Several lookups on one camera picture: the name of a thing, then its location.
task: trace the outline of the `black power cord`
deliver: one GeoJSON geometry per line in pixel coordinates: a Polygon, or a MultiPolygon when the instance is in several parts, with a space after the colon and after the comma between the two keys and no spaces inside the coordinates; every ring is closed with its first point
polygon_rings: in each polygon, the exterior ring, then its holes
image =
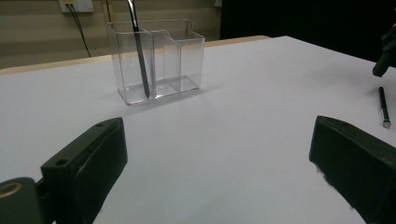
{"type": "Polygon", "coordinates": [[[69,8],[70,13],[71,13],[72,16],[73,16],[73,19],[74,19],[75,22],[76,22],[76,25],[77,25],[77,27],[78,27],[79,33],[81,34],[81,37],[82,37],[82,41],[84,41],[85,49],[87,50],[88,55],[89,55],[90,58],[91,58],[90,51],[88,50],[87,43],[85,42],[84,32],[82,31],[81,24],[79,23],[79,19],[78,19],[77,12],[76,12],[76,10],[74,9],[73,4],[66,4],[66,6],[69,8]]]}

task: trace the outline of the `tabletop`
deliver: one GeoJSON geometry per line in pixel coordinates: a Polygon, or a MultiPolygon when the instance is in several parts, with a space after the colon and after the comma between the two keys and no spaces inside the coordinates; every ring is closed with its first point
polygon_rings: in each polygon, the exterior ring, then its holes
{"type": "Polygon", "coordinates": [[[396,69],[282,36],[205,48],[201,88],[128,106],[108,60],[0,76],[0,182],[123,117],[129,162],[95,223],[362,224],[308,159],[318,115],[396,146],[396,69]]]}

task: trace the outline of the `pen on table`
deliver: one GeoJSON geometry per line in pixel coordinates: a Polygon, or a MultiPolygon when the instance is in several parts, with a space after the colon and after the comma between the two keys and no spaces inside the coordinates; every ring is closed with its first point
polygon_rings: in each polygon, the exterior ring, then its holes
{"type": "Polygon", "coordinates": [[[385,99],[385,91],[383,87],[378,88],[379,90],[379,101],[381,103],[382,112],[382,124],[385,128],[390,128],[390,119],[388,114],[387,101],[385,99]]]}
{"type": "Polygon", "coordinates": [[[137,24],[136,12],[134,10],[134,0],[128,0],[129,12],[131,13],[132,26],[134,27],[134,39],[136,40],[137,56],[139,58],[140,71],[142,74],[143,88],[145,95],[149,98],[149,82],[146,73],[145,58],[143,55],[142,42],[140,41],[139,25],[137,24]]]}

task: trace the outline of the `acrylic organizer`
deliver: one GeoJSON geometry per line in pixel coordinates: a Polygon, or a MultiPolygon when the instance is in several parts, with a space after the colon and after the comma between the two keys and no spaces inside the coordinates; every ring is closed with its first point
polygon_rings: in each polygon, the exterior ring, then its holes
{"type": "Polygon", "coordinates": [[[132,105],[201,85],[205,38],[188,20],[110,22],[106,26],[118,91],[132,105]],[[149,90],[145,90],[138,48],[143,52],[149,90]]]}

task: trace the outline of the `black pen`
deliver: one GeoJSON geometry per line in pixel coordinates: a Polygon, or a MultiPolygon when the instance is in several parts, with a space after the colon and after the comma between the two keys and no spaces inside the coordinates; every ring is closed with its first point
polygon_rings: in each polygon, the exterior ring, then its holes
{"type": "Polygon", "coordinates": [[[390,119],[388,114],[387,101],[385,99],[384,88],[380,87],[379,90],[379,101],[381,102],[381,112],[382,112],[382,124],[385,128],[390,128],[390,119]]]}
{"type": "Polygon", "coordinates": [[[137,56],[139,58],[140,71],[142,73],[143,88],[145,95],[149,98],[149,82],[146,73],[145,57],[143,55],[142,42],[140,41],[139,25],[137,24],[136,12],[134,10],[134,0],[128,0],[129,12],[131,13],[132,26],[134,27],[134,39],[136,40],[137,56]]]}

